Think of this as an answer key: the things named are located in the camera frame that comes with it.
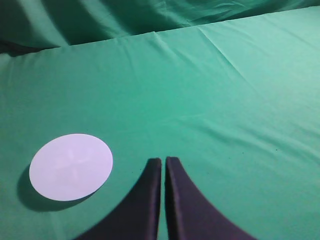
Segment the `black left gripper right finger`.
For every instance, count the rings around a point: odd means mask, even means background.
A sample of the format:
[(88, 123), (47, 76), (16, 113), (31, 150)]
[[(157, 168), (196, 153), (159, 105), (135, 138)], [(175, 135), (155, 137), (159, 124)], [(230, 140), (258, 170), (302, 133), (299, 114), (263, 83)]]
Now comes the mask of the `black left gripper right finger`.
[(177, 157), (165, 160), (165, 215), (170, 240), (253, 240), (201, 193)]

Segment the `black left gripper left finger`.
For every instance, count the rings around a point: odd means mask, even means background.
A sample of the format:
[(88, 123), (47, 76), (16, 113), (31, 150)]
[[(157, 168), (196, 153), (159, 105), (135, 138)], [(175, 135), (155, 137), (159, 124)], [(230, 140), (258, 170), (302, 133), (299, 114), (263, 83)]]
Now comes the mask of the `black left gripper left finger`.
[(78, 240), (156, 240), (161, 206), (162, 162), (147, 161), (123, 200)]

